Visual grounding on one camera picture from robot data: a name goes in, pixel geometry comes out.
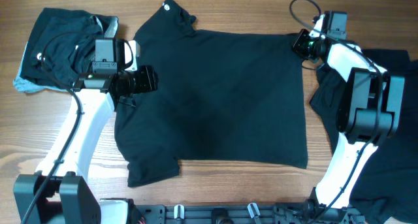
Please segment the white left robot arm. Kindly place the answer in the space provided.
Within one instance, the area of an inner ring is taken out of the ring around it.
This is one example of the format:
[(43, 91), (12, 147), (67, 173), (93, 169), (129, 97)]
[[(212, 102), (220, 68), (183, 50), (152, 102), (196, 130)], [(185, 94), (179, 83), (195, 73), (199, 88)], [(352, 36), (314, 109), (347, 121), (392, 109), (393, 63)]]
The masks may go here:
[(135, 71), (85, 72), (70, 89), (72, 103), (54, 145), (13, 193), (22, 223), (138, 223), (132, 199), (96, 199), (87, 178), (101, 132), (120, 99), (157, 89), (149, 66)]

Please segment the black polo shirt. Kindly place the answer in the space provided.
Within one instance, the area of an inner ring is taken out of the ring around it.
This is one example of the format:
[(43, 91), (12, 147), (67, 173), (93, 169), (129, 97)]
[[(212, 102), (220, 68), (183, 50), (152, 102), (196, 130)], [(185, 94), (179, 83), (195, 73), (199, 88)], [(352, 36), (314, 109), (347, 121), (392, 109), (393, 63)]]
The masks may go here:
[(118, 105), (117, 147), (127, 184), (179, 175), (179, 160), (255, 161), (306, 168), (302, 59), (293, 34), (196, 30), (174, 0), (135, 34), (155, 91)]

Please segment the pile of black clothes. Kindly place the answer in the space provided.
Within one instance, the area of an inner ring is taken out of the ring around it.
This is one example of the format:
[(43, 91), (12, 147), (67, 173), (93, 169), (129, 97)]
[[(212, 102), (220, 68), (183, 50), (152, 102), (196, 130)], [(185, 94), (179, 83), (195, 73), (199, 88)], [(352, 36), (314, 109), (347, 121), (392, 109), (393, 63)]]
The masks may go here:
[(367, 160), (351, 192), (350, 203), (368, 223), (393, 217), (417, 222), (417, 61), (405, 50), (364, 50), (379, 66), (405, 78), (400, 125)]

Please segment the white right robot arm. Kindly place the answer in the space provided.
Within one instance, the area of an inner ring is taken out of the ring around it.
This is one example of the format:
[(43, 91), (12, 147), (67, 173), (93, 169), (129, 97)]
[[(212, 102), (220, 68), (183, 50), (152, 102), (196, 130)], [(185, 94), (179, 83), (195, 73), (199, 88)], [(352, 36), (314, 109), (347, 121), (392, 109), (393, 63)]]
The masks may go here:
[(336, 150), (300, 213), (306, 223), (339, 223), (367, 160), (398, 129), (404, 78), (388, 75), (355, 45), (315, 29), (301, 29), (292, 50), (310, 61), (322, 59), (346, 83), (336, 112)]

